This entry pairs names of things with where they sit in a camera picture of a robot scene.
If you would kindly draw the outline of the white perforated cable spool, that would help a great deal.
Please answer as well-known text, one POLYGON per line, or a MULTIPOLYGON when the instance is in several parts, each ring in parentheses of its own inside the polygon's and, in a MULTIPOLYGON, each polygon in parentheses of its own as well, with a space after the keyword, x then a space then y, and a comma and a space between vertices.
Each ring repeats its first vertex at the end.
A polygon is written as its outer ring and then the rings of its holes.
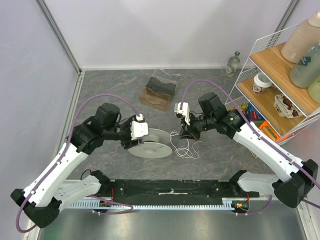
POLYGON ((142 144, 128 149, 136 157, 145 159, 160 159, 172 154, 170 134, 164 130, 150 128, 148 135, 142 138, 142 144))

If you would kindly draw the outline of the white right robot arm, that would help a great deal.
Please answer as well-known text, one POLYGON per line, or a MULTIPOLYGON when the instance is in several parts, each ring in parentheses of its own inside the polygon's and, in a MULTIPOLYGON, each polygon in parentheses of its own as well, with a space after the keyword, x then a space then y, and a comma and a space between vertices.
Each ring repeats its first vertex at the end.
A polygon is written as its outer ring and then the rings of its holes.
POLYGON ((198 104, 202 109, 198 115, 191 113, 186 102, 175 104, 174 112, 181 119, 180 139, 198 141, 202 132, 216 130, 249 149, 273 171, 273 174, 240 171, 229 184, 233 196, 240 197, 245 192, 264 193, 296 208, 316 185, 319 166, 315 161, 304 161, 283 149, 254 123, 246 122, 238 110, 227 110, 213 92, 201 96, 198 104))

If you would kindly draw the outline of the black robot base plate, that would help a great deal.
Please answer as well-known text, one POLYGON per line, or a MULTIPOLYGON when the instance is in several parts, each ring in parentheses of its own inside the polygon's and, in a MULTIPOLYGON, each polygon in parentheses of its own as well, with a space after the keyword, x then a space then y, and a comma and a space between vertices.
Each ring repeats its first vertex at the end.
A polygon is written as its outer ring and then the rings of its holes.
POLYGON ((245 192, 233 180, 215 179, 116 179, 103 184, 96 195, 130 205, 209 205, 223 198, 260 196, 245 192))

